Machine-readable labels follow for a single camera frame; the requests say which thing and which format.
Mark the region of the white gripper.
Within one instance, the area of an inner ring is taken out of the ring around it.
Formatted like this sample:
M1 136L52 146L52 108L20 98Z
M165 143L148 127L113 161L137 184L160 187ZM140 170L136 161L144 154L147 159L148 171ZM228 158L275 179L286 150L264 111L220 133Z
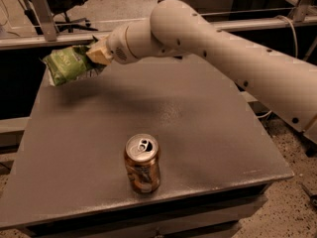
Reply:
M112 59L125 64L133 61L128 49L126 32L128 25L115 28L108 38L104 37L89 46L86 55L95 63L109 65Z

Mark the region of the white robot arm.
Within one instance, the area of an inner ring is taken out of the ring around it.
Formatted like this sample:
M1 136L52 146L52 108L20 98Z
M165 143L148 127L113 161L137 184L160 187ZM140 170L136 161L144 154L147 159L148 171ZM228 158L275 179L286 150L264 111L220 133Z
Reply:
M121 25L88 50L99 64L194 54L208 61L283 121L317 142L317 67L219 30L179 0Z

